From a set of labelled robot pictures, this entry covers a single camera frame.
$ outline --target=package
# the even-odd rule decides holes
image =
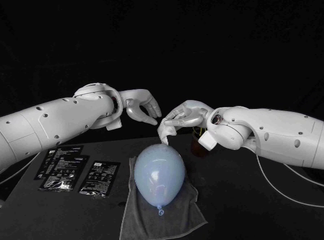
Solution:
[[[73,191],[89,158],[90,156],[83,155],[77,157],[64,155],[54,164],[39,190],[52,192]]]
[[[45,159],[41,164],[39,171],[35,176],[36,179],[45,179],[50,175],[50,171],[54,168],[55,163],[58,162],[60,158],[63,156],[71,156],[76,157],[81,154],[83,151],[83,145],[81,146],[61,146],[58,148],[50,149],[48,154],[45,156]]]
[[[119,162],[94,161],[78,192],[86,195],[107,197],[113,187],[119,167]]]

